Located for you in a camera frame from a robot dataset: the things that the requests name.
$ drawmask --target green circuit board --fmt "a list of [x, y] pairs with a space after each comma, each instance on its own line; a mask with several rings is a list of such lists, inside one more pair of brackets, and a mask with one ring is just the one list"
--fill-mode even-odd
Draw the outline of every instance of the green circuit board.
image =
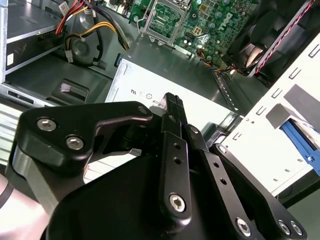
[[181, 19], [181, 15], [171, 7], [162, 3], [155, 5], [156, 14], [151, 19], [149, 28], [162, 36], [170, 39], [174, 33], [176, 25]]
[[204, 55], [216, 66], [258, 5], [257, 0], [202, 0], [192, 2], [178, 31], [174, 44], [195, 53], [203, 49]]
[[[126, 16], [133, 22], [151, 14], [155, 0], [135, 0]], [[205, 57], [219, 67], [221, 56], [226, 54], [259, 0], [191, 0], [185, 13], [174, 45], [195, 54], [202, 49]], [[181, 14], [167, 5], [157, 3], [149, 28], [170, 38], [179, 25]], [[145, 20], [139, 22], [144, 27]]]

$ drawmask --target motherboard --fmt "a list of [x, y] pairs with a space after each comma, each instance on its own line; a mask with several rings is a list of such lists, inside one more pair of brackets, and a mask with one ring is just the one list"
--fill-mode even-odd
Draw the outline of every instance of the motherboard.
[[201, 49], [205, 59], [219, 67], [259, 1], [135, 0], [124, 5], [122, 14], [139, 24], [152, 42], [190, 54]]

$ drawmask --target yellow wire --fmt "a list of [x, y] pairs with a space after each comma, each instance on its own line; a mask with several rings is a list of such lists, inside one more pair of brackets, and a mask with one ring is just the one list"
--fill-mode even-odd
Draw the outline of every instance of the yellow wire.
[[[80, 36], [82, 36], [82, 35], [86, 35], [86, 34], [88, 34], [88, 33], [91, 33], [91, 32], [94, 31], [95, 29], [98, 29], [98, 28], [101, 28], [101, 27], [108, 27], [108, 28], [112, 29], [112, 31], [114, 31], [115, 33], [117, 33], [117, 32], [116, 32], [116, 29], [114, 28], [114, 26], [112, 26], [112, 25], [111, 25], [109, 22], [107, 22], [107, 21], [102, 21], [102, 22], [97, 23], [97, 24], [94, 25], [92, 28], [90, 28], [89, 30], [87, 30], [87, 31], [85, 31], [85, 32], [83, 32], [83, 33], [81, 33], [81, 34], [77, 34], [77, 33], [73, 33], [73, 34], [75, 34], [75, 35], [77, 35], [78, 37], [80, 37]], [[68, 39], [67, 39], [67, 42], [66, 42], [66, 47], [67, 47], [67, 49], [70, 49], [71, 39], [72, 39], [72, 38], [68, 38]]]
[[78, 10], [78, 11], [76, 11], [74, 14], [72, 14], [72, 16], [75, 16], [75, 15], [77, 15], [77, 14], [79, 14], [79, 13], [81, 13], [81, 12], [83, 12], [84, 10], [86, 10], [88, 7], [87, 6], [85, 6], [84, 8], [82, 8], [82, 9], [80, 9], [80, 10]]

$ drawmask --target capacitor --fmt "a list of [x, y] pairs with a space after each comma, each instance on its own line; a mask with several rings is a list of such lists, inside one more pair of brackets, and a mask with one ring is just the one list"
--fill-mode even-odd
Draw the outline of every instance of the capacitor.
[[241, 13], [241, 12], [242, 12], [242, 7], [239, 7], [239, 6], [236, 7], [236, 8], [235, 8], [235, 12], [236, 12], [236, 13]]
[[222, 12], [217, 12], [216, 14], [215, 14], [215, 17], [217, 18], [217, 19], [220, 19], [220, 18], [222, 18]]

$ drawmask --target black wire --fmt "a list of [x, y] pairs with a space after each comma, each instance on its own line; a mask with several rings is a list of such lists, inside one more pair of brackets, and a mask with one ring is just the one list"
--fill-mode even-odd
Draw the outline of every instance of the black wire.
[[[94, 25], [99, 23], [98, 16], [93, 17], [93, 22], [94, 22]], [[99, 62], [101, 60], [101, 58], [102, 58], [103, 53], [104, 53], [104, 45], [103, 45], [103, 41], [102, 41], [102, 35], [101, 35], [101, 32], [100, 32], [100, 28], [96, 29], [96, 36], [98, 37], [98, 42], [99, 42], [99, 45], [97, 46], [97, 49], [99, 51], [99, 55], [98, 55], [97, 58], [94, 57], [93, 61], [94, 62]]]

